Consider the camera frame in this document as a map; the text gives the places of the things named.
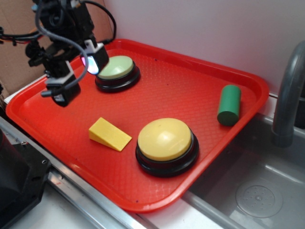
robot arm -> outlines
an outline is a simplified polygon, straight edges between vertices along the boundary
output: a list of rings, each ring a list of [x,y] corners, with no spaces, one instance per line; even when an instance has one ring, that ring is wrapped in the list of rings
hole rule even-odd
[[[51,96],[56,104],[67,106],[80,93],[78,82],[85,76],[87,70],[92,74],[98,74],[109,60],[103,43],[97,43],[94,37],[92,32],[94,25],[85,3],[98,4],[86,0],[33,0],[33,2],[35,4],[32,9],[36,12],[35,24],[38,32],[27,34],[26,38],[21,35],[10,38],[2,31],[0,38],[11,39],[13,44],[20,42],[19,39],[30,41],[26,47],[26,55],[30,59],[29,65],[32,67],[43,64],[48,78],[47,91],[42,92],[41,95]],[[38,38],[41,35],[48,36],[52,42],[46,49],[39,45]],[[70,61],[80,54],[85,69],[76,79]]]

plastic tray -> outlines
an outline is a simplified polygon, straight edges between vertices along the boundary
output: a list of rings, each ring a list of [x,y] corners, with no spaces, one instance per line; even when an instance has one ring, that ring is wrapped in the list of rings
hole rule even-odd
[[[81,94],[65,107],[42,98],[42,79],[8,104],[7,115],[59,160],[124,210],[150,212],[177,200],[268,98],[259,77],[165,51],[145,44],[116,40],[109,56],[126,55],[140,68],[141,79],[132,88],[107,94],[97,90],[95,76],[80,82]],[[77,59],[75,75],[83,69]],[[217,122],[221,90],[228,84],[241,88],[240,120],[233,127]],[[88,129],[103,117],[132,136],[122,152],[89,139]],[[135,158],[140,130],[149,122],[172,117],[184,121],[197,136],[200,155],[187,172],[172,178],[143,172]]]

sink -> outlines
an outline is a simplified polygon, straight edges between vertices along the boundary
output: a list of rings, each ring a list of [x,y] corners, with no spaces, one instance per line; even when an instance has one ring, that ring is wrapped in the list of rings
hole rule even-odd
[[[184,199],[213,209],[224,228],[304,228],[305,133],[296,128],[293,144],[278,148],[270,141],[272,122],[257,114]]]

tray rim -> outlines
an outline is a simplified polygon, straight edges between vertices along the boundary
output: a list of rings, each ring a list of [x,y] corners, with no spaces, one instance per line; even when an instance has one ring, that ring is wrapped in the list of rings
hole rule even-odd
[[[266,100],[269,97],[269,88],[266,82],[251,73],[243,72],[237,69],[233,69],[230,67],[226,67],[220,64],[203,61],[200,59],[196,59],[190,56],[178,54],[172,51],[167,51],[164,49],[156,48],[150,45],[138,43],[135,41],[120,39],[115,40],[111,44],[106,46],[107,50],[111,49],[126,49],[129,51],[133,51],[135,48],[141,48],[141,50],[145,50],[149,52],[151,56],[156,56],[160,60],[179,65],[187,65],[188,68],[193,69],[195,71],[199,71],[202,68],[210,69],[210,71],[222,71],[224,73],[232,73],[234,75],[239,75],[241,77],[246,77],[248,80],[243,85],[249,88],[256,95],[256,103],[250,108],[250,110],[243,116],[241,119],[227,132],[226,136],[223,137],[218,144],[206,155],[206,157],[199,163],[199,165],[190,173],[180,185],[167,197],[161,199],[159,201],[147,204],[147,203],[131,203],[126,199],[123,199],[121,195],[116,194],[116,200],[120,200],[119,203],[117,201],[112,200],[121,208],[136,213],[145,213],[155,211],[157,209],[162,209],[169,204],[176,201],[180,198],[183,193],[192,185],[192,183],[203,173],[206,168],[214,161],[214,159],[222,152],[222,150],[233,140],[233,138],[240,132],[240,130],[252,119],[252,117],[258,112],[258,110],[265,104]],[[79,58],[74,60],[71,65],[72,67],[79,66],[80,64]],[[46,78],[42,78],[30,85],[25,90],[19,92],[7,105],[6,114],[10,119],[12,119],[16,124],[29,133],[30,135],[35,135],[35,130],[31,128],[24,120],[18,116],[18,110],[23,106],[23,104],[29,99],[32,98],[37,93],[41,92],[45,89]],[[36,137],[35,139],[38,142],[41,142],[41,137]]]

yellow button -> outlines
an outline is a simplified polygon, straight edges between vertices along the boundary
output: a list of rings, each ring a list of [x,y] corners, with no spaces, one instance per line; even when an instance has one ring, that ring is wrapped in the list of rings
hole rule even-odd
[[[141,152],[154,161],[178,158],[187,151],[191,141],[190,128],[174,118],[162,118],[149,123],[138,137]]]

